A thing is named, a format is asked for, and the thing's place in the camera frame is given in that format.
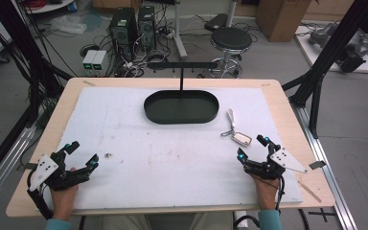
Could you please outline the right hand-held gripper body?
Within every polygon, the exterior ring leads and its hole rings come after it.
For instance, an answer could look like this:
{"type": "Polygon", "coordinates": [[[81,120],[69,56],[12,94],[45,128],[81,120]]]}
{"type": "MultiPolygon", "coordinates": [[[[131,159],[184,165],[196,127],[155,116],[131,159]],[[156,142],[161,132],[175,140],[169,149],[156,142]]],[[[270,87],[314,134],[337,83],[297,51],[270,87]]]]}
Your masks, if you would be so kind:
{"type": "Polygon", "coordinates": [[[244,170],[265,180],[280,178],[286,170],[306,173],[308,170],[285,148],[268,147],[264,162],[244,157],[244,170]]]}

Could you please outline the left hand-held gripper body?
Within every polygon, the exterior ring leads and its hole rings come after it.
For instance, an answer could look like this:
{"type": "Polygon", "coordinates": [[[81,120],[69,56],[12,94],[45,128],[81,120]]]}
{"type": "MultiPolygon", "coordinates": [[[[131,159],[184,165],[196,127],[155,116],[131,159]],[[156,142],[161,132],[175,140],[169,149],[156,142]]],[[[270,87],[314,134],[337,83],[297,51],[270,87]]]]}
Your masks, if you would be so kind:
{"type": "Polygon", "coordinates": [[[88,167],[73,172],[65,170],[67,154],[67,150],[53,153],[51,156],[43,154],[28,185],[29,191],[36,191],[42,184],[48,185],[55,191],[60,191],[87,181],[90,175],[88,167]]]}

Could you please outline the person's left hand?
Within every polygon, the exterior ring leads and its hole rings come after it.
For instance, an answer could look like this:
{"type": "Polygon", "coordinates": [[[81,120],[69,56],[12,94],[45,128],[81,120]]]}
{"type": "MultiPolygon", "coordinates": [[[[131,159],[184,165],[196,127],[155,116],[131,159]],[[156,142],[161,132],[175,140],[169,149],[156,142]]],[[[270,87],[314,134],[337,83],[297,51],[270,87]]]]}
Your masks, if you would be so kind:
{"type": "Polygon", "coordinates": [[[74,202],[79,186],[74,185],[61,191],[51,190],[53,218],[68,221],[74,210],[74,202]]]}

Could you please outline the black tape strip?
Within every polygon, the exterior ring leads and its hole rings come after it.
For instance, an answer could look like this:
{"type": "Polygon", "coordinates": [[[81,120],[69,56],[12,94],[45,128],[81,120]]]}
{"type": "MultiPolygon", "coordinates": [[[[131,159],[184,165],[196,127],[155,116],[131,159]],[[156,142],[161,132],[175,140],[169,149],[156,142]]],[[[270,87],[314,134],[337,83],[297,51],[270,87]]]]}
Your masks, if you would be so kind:
{"type": "Polygon", "coordinates": [[[25,170],[32,170],[37,167],[35,163],[27,163],[26,165],[19,165],[17,166],[16,170],[19,172],[24,172],[25,170]]]}

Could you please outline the small black tape piece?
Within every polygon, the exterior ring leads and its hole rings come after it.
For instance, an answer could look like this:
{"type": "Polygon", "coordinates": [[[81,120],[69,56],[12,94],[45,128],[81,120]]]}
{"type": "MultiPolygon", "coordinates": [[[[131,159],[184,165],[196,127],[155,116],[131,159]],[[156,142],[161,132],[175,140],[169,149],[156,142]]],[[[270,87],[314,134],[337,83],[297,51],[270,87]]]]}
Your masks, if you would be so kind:
{"type": "Polygon", "coordinates": [[[312,170],[323,168],[326,165],[327,165],[327,163],[323,160],[315,161],[315,162],[309,164],[309,166],[312,170]]]}

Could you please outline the thin wooden stick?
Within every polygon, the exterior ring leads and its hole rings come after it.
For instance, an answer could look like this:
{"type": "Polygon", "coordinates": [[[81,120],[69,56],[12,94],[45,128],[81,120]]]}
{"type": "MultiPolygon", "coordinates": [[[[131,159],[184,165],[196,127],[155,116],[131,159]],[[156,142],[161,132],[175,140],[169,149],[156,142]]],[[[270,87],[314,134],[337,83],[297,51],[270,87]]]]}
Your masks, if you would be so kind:
{"type": "Polygon", "coordinates": [[[314,192],[312,191],[306,184],[304,184],[302,181],[297,181],[300,186],[308,193],[310,194],[317,202],[322,203],[322,199],[314,192]]]}

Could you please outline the white foam board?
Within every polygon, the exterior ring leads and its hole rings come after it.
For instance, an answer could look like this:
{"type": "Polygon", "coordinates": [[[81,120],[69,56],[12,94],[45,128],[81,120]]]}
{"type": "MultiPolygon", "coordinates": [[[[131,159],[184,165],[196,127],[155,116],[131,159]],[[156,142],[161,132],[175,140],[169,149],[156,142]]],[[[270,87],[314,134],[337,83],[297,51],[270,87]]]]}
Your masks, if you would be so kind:
{"type": "Polygon", "coordinates": [[[158,125],[145,115],[150,88],[86,87],[60,139],[80,146],[65,159],[80,168],[94,155],[99,166],[80,184],[78,211],[157,208],[204,209],[256,205],[252,178],[237,159],[240,145],[221,134],[230,129],[280,143],[264,93],[259,88],[214,88],[217,117],[206,124],[158,125]],[[106,153],[112,153],[110,159],[106,153]]]}

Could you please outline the white floor board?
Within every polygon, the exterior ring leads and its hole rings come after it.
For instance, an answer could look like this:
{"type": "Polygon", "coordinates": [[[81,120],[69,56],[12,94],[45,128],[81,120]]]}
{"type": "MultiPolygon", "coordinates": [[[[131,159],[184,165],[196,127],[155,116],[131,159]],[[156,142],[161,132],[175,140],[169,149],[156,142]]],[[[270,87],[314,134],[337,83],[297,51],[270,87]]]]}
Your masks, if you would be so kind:
{"type": "MultiPolygon", "coordinates": [[[[299,26],[295,33],[295,39],[303,51],[309,65],[313,66],[322,49],[317,44],[309,44],[310,35],[311,30],[309,28],[306,26],[299,26]]],[[[368,74],[368,56],[364,56],[363,59],[365,62],[358,66],[355,73],[368,74]]]]}

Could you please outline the clear plastic bag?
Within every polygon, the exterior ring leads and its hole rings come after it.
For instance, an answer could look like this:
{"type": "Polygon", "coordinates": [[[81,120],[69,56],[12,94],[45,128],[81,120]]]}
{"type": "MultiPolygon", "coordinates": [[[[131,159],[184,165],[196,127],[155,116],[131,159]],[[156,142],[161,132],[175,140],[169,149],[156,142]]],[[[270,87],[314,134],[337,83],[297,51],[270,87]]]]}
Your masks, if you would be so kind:
{"type": "Polygon", "coordinates": [[[61,31],[72,35],[82,35],[87,25],[81,23],[81,19],[78,16],[63,15],[56,17],[50,21],[51,29],[54,31],[61,31]]]}

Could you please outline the large black computer tower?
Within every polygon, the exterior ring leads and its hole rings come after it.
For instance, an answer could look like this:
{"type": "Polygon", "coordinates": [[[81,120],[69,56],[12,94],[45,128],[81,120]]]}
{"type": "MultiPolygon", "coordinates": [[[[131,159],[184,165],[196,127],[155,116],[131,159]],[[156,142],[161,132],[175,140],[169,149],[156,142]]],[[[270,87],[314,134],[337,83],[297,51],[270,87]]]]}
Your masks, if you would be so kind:
{"type": "Polygon", "coordinates": [[[115,48],[116,69],[120,71],[127,62],[134,60],[133,44],[138,39],[134,8],[117,8],[108,30],[115,48]]]}

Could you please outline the brown cardboard box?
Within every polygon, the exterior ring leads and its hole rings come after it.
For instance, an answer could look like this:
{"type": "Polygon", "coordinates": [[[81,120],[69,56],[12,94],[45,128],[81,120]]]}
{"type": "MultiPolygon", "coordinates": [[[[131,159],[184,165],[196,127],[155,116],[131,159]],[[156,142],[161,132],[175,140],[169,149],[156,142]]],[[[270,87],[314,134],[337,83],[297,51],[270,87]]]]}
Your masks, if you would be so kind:
{"type": "Polygon", "coordinates": [[[311,0],[260,0],[256,21],[269,42],[290,42],[311,0]]]}

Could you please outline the white desk leg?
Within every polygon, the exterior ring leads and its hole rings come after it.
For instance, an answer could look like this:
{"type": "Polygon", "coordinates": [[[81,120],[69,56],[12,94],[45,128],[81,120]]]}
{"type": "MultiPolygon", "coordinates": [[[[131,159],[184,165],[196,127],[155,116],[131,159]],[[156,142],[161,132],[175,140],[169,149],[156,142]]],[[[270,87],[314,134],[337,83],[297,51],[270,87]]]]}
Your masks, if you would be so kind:
{"type": "Polygon", "coordinates": [[[174,30],[173,39],[178,51],[179,57],[181,59],[186,59],[188,54],[184,47],[183,41],[180,36],[180,0],[174,1],[174,30]]]}

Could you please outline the slim black computer tower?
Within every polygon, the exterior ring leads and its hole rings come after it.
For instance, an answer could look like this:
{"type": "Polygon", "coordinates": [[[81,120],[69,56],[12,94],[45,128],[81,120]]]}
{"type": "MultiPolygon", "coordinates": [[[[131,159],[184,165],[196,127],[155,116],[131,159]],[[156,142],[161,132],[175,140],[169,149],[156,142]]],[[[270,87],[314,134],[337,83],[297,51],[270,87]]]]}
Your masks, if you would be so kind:
{"type": "Polygon", "coordinates": [[[154,6],[141,6],[138,12],[138,29],[142,50],[149,52],[155,45],[154,6]]]}

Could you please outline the white round table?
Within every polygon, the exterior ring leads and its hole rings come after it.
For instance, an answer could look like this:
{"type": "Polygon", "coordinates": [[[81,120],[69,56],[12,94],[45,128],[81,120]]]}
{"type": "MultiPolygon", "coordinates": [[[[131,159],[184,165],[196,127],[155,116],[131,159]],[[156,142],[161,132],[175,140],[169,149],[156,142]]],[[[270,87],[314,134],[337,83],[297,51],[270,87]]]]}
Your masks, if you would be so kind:
{"type": "Polygon", "coordinates": [[[59,3],[50,3],[49,0],[21,0],[21,6],[29,13],[43,13],[67,7],[74,1],[75,0],[60,0],[59,3]]]}

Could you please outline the black metal frame post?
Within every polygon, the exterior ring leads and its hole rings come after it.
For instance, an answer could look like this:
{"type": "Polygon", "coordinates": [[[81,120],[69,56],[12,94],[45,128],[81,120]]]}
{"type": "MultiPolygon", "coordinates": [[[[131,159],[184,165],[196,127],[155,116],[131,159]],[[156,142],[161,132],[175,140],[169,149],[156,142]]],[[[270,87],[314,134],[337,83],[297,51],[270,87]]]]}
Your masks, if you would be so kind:
{"type": "Polygon", "coordinates": [[[72,75],[56,67],[43,56],[22,14],[12,0],[0,0],[0,22],[12,39],[8,42],[0,33],[0,42],[13,58],[21,76],[29,83],[27,120],[31,124],[38,118],[39,109],[54,108],[64,86],[72,75]]]}
{"type": "Polygon", "coordinates": [[[355,0],[313,66],[301,77],[282,85],[284,91],[298,86],[297,91],[288,100],[299,108],[304,108],[307,99],[311,98],[309,131],[315,139],[318,138],[317,119],[323,79],[336,61],[337,56],[341,54],[343,48],[353,38],[367,17],[368,0],[355,0]]]}

